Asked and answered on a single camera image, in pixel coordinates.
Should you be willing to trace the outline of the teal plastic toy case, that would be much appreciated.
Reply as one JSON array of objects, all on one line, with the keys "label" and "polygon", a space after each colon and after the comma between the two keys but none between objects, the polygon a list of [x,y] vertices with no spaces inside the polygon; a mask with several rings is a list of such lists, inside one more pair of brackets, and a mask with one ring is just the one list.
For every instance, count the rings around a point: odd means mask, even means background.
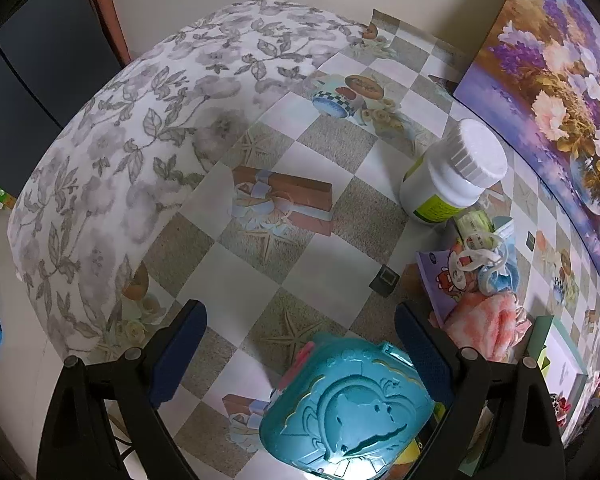
[{"label": "teal plastic toy case", "polygon": [[316,334],[272,395],[259,427],[276,460],[321,479],[379,479],[434,411],[393,344]]}]

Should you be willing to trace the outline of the white tray teal rim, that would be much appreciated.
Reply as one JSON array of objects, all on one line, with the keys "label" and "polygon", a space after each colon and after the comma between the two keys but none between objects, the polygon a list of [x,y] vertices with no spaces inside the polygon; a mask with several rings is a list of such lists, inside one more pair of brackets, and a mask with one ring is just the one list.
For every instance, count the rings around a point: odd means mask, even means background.
[{"label": "white tray teal rim", "polygon": [[570,335],[555,315],[538,316],[532,326],[527,354],[538,363],[563,434],[574,413],[588,371]]}]

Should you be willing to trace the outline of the blue surgical face mask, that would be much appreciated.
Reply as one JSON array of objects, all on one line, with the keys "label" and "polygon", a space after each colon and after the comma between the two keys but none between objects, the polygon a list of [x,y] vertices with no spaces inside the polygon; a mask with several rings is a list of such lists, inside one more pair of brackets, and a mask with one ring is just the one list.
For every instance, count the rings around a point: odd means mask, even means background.
[{"label": "blue surgical face mask", "polygon": [[483,295],[516,292],[520,282],[515,248],[515,222],[512,217],[495,217],[493,232],[478,232],[476,246],[484,261],[478,270],[478,289]]}]

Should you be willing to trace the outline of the grey floral tablecloth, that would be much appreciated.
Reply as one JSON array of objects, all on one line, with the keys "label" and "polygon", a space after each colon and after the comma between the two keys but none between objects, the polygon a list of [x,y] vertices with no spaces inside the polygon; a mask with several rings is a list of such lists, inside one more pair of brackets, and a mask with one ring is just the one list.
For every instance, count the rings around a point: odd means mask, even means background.
[{"label": "grey floral tablecloth", "polygon": [[33,170],[7,228],[17,273],[61,356],[85,356],[108,338],[122,290],[204,176],[363,30],[301,3],[234,3],[158,42],[82,106]]}]

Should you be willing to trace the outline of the white pill bottle green label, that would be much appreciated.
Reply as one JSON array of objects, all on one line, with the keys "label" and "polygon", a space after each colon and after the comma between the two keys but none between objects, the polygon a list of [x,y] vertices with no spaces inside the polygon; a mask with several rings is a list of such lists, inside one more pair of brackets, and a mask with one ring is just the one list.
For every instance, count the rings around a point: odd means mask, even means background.
[{"label": "white pill bottle green label", "polygon": [[413,219],[438,224],[475,205],[484,190],[506,175],[502,144],[487,126],[458,122],[404,174],[400,204]]}]

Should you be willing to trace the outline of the green tissue packet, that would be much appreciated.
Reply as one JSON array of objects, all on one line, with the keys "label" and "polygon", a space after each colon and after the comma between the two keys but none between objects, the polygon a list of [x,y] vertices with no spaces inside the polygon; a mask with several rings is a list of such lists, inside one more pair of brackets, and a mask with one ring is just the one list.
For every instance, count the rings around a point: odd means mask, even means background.
[{"label": "green tissue packet", "polygon": [[480,208],[469,208],[453,217],[455,229],[466,248],[493,248],[494,225]]}]

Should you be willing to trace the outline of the checkered vinyl tablecloth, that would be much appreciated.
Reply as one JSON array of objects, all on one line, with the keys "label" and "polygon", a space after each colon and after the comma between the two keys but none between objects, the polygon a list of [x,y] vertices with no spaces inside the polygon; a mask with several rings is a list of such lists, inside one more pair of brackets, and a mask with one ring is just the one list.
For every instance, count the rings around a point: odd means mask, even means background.
[{"label": "checkered vinyl tablecloth", "polygon": [[[442,133],[468,116],[452,98],[463,55],[420,30],[375,14],[266,110],[204,176],[149,248],[112,314],[94,361],[146,344],[187,300],[208,325],[160,416],[201,479],[293,479],[228,414],[228,394],[265,399],[311,336],[394,341],[398,294],[370,287],[380,270],[416,286],[416,252],[436,234],[407,217],[400,181]],[[253,224],[232,213],[239,166],[332,186],[330,235],[294,226],[280,210]]]}]

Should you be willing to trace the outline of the pink white fuzzy cloth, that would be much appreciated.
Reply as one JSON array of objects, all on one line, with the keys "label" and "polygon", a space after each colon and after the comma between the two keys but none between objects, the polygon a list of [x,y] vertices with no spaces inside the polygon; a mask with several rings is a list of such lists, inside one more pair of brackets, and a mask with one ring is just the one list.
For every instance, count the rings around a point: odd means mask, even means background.
[{"label": "pink white fuzzy cloth", "polygon": [[532,326],[527,311],[508,290],[493,296],[464,292],[458,301],[443,292],[428,298],[432,326],[441,328],[457,348],[474,348],[488,361],[509,362],[513,348]]}]

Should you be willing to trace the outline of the purple cartoon snack packet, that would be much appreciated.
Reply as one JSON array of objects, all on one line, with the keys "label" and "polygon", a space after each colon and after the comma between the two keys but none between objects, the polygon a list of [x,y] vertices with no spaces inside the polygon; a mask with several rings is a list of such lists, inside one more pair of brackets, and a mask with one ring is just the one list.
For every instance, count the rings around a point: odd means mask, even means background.
[{"label": "purple cartoon snack packet", "polygon": [[440,326],[444,325],[464,293],[478,288],[477,272],[465,270],[472,260],[462,255],[463,250],[462,243],[455,243],[450,249],[416,254],[420,280]]}]

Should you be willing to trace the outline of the floral canvas painting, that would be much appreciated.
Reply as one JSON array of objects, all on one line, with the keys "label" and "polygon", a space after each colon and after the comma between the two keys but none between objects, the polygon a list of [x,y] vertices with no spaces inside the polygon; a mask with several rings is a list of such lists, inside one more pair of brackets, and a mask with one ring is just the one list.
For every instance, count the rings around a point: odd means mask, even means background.
[{"label": "floral canvas painting", "polygon": [[583,0],[505,0],[454,91],[538,174],[600,274],[600,24]]}]

